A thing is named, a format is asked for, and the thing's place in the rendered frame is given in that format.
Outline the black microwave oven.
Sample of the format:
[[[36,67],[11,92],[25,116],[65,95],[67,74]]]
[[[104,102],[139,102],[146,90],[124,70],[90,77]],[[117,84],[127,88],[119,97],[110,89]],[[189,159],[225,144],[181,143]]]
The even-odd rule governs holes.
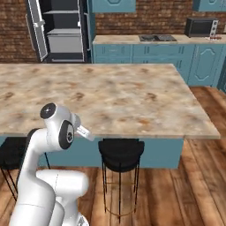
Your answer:
[[[216,34],[219,19],[188,18],[185,25],[185,35],[191,37],[213,37]]]

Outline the open grey fridge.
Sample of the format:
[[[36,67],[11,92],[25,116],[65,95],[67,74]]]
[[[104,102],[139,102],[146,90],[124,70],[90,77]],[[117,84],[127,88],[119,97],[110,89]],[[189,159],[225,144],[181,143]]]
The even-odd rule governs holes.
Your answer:
[[[40,0],[44,34],[53,63],[91,62],[87,0]]]

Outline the teal island counter base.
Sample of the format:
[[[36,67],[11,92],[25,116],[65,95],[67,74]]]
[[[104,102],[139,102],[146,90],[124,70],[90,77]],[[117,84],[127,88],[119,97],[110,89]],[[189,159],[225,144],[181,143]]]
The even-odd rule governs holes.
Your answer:
[[[0,137],[0,146],[9,137]],[[60,152],[42,154],[38,162],[41,167],[101,167],[102,157],[98,142],[103,138],[89,141],[76,138],[71,147]],[[140,157],[141,168],[176,169],[182,153],[183,139],[140,139],[145,142],[144,153]]]

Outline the teal base cupboard run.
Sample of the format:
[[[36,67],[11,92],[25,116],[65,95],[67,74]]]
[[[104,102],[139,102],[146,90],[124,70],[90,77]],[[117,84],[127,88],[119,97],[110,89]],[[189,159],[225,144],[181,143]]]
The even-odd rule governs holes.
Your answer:
[[[173,64],[191,87],[214,87],[226,44],[94,44],[96,64]]]

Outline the grey fridge door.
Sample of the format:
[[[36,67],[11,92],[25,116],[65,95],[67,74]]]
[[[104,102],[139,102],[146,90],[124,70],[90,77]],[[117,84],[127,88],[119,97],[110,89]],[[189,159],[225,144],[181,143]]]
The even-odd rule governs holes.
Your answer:
[[[37,49],[40,60],[43,61],[48,55],[47,45],[44,36],[45,21],[42,19],[41,7],[39,0],[27,0],[28,9],[31,14],[32,27],[34,29],[34,36],[37,43]]]

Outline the black hob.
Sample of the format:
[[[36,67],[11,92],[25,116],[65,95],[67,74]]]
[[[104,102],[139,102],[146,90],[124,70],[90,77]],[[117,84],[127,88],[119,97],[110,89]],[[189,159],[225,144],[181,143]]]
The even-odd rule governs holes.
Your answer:
[[[140,41],[177,41],[172,35],[166,34],[142,34],[139,35]]]

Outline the teal wall cupboard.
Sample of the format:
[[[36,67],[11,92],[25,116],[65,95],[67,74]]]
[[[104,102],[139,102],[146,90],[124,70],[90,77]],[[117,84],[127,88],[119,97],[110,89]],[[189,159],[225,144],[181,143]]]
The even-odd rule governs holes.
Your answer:
[[[94,13],[135,12],[136,0],[92,0]]]
[[[193,0],[194,11],[226,11],[226,0]]]

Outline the black bar stool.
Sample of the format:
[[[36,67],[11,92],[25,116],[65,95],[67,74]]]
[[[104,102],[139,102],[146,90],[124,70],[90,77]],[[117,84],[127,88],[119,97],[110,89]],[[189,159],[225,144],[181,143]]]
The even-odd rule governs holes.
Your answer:
[[[36,176],[40,156],[48,150],[47,130],[33,129],[26,137],[9,137],[0,146],[0,170],[19,169],[12,183],[20,205],[40,206],[44,183]]]
[[[98,149],[102,157],[102,188],[104,211],[115,215],[121,221],[121,191],[122,174],[134,170],[133,186],[135,197],[138,197],[140,157],[144,153],[145,142],[139,139],[102,139],[98,142]],[[107,170],[118,174],[118,213],[115,214],[107,208],[106,194],[109,183]]]

